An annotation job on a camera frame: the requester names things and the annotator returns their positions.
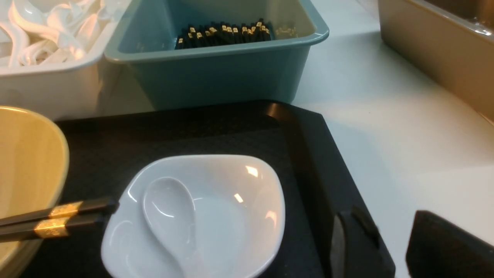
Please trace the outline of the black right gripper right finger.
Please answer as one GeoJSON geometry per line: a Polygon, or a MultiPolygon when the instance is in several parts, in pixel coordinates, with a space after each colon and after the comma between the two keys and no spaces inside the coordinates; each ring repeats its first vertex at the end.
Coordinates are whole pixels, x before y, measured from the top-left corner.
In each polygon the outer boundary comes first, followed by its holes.
{"type": "Polygon", "coordinates": [[[435,213],[418,210],[406,265],[411,278],[492,278],[494,248],[435,213]]]}

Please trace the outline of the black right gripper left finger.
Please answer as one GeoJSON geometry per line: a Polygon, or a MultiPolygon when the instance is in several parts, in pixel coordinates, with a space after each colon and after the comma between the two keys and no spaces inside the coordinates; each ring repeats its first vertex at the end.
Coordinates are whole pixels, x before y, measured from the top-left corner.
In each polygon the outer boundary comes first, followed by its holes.
{"type": "Polygon", "coordinates": [[[395,265],[385,251],[376,224],[357,206],[334,217],[330,269],[332,278],[395,276],[395,265]]]}

